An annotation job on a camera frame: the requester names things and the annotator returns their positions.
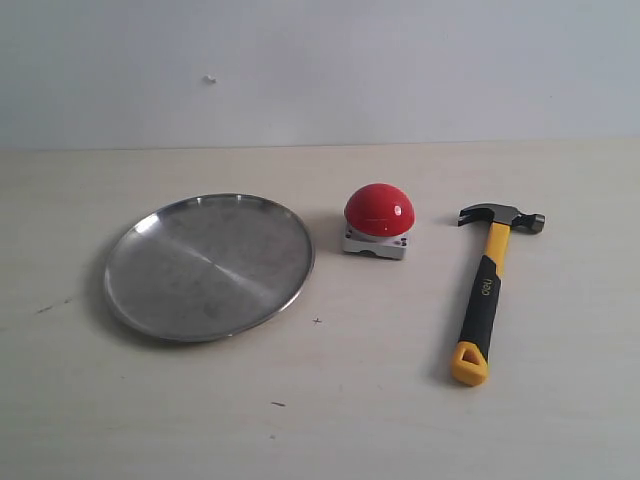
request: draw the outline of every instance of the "white wall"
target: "white wall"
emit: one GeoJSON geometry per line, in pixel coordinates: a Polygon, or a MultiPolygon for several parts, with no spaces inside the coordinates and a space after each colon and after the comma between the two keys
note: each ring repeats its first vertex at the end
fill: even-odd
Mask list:
{"type": "Polygon", "coordinates": [[[0,148],[635,135],[639,46],[637,0],[4,0],[0,148]]]}

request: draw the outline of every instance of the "stainless steel plate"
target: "stainless steel plate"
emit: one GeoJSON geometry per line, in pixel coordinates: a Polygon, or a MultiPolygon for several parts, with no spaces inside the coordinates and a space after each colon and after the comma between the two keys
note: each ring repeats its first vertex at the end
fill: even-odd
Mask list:
{"type": "Polygon", "coordinates": [[[117,317],[153,337],[200,342],[255,327],[300,293],[314,262],[293,212],[251,195],[205,195],[140,220],[107,261],[117,317]]]}

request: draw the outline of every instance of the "hammer handle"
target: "hammer handle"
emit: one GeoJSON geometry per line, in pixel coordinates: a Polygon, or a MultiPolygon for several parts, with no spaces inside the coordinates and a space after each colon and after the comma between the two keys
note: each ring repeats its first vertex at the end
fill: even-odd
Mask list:
{"type": "Polygon", "coordinates": [[[491,225],[487,249],[473,282],[458,345],[453,354],[453,376],[467,385],[480,385],[489,376],[489,345],[500,295],[500,276],[510,227],[491,225]]]}

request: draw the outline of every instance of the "hammer head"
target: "hammer head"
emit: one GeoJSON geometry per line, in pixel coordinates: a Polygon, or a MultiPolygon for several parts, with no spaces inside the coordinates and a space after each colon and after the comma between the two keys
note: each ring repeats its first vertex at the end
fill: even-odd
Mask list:
{"type": "Polygon", "coordinates": [[[544,228],[544,215],[533,213],[525,215],[515,207],[498,205],[496,203],[480,203],[460,210],[458,226],[484,220],[486,222],[502,223],[512,228],[521,227],[530,233],[540,233],[544,228]]]}

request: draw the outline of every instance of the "plate rim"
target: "plate rim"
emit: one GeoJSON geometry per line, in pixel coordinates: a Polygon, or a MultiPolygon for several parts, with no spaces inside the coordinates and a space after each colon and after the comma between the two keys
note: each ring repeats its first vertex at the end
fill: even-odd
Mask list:
{"type": "Polygon", "coordinates": [[[182,200],[178,200],[176,202],[167,204],[163,207],[160,207],[150,213],[148,213],[147,215],[143,216],[142,218],[138,219],[126,232],[124,232],[120,238],[118,239],[118,241],[113,245],[113,247],[111,248],[111,250],[109,251],[109,254],[106,257],[106,261],[105,261],[105,266],[104,266],[104,273],[102,276],[102,290],[103,290],[103,295],[104,298],[107,301],[107,305],[109,307],[109,310],[111,311],[111,313],[120,321],[122,322],[122,324],[126,325],[127,327],[142,333],[144,335],[147,335],[149,337],[153,337],[159,340],[163,340],[163,341],[169,341],[169,342],[177,342],[177,343],[201,343],[201,342],[211,342],[211,341],[215,341],[215,340],[220,340],[222,338],[229,338],[229,337],[233,337],[239,333],[242,333],[246,330],[249,330],[251,328],[257,327],[258,325],[261,325],[263,323],[265,323],[266,321],[270,320],[271,318],[273,318],[274,316],[276,316],[277,314],[281,313],[282,311],[284,311],[287,307],[289,307],[302,293],[302,290],[304,288],[304,286],[307,283],[307,280],[309,279],[309,276],[311,275],[311,272],[313,271],[313,268],[315,266],[315,257],[316,257],[316,249],[315,249],[315,245],[313,243],[313,238],[311,237],[311,232],[309,231],[307,225],[304,223],[304,221],[302,220],[302,218],[300,218],[300,216],[295,213],[293,210],[291,210],[290,208],[282,205],[281,203],[275,202],[273,200],[270,200],[268,198],[265,197],[260,197],[258,195],[252,195],[252,194],[246,194],[246,193],[209,193],[209,194],[205,194],[205,195],[196,195],[193,197],[189,197],[189,198],[185,198],[182,200]],[[247,324],[244,325],[240,328],[236,328],[233,330],[230,330],[228,332],[225,333],[218,333],[218,334],[213,334],[213,335],[199,335],[199,336],[180,336],[180,335],[159,335],[157,332],[154,332],[153,329],[149,329],[147,328],[145,325],[142,325],[138,322],[133,321],[129,315],[126,315],[115,303],[115,300],[112,298],[112,295],[109,293],[109,282],[108,282],[108,277],[109,277],[109,267],[113,261],[113,258],[116,255],[117,250],[121,247],[122,243],[124,242],[124,240],[126,238],[129,237],[129,235],[131,235],[132,232],[135,231],[136,227],[138,225],[140,225],[140,223],[144,222],[147,218],[153,216],[153,215],[158,215],[163,211],[166,211],[172,207],[175,207],[177,205],[183,204],[183,203],[187,203],[190,201],[194,201],[197,199],[208,199],[208,198],[230,198],[230,197],[242,197],[242,198],[247,198],[247,199],[252,199],[252,200],[260,200],[262,202],[266,202],[268,204],[271,204],[275,207],[278,207],[280,209],[282,209],[283,211],[287,212],[301,227],[302,227],[302,231],[305,234],[305,237],[307,239],[307,243],[309,245],[309,255],[307,258],[307,262],[308,262],[308,268],[307,271],[304,275],[304,277],[302,278],[302,280],[300,281],[300,284],[297,286],[297,288],[295,289],[294,293],[291,295],[290,298],[288,298],[282,305],[280,305],[278,308],[274,309],[272,312],[270,312],[269,314],[261,317],[260,319],[258,319],[256,322],[253,322],[251,324],[247,324]]]}

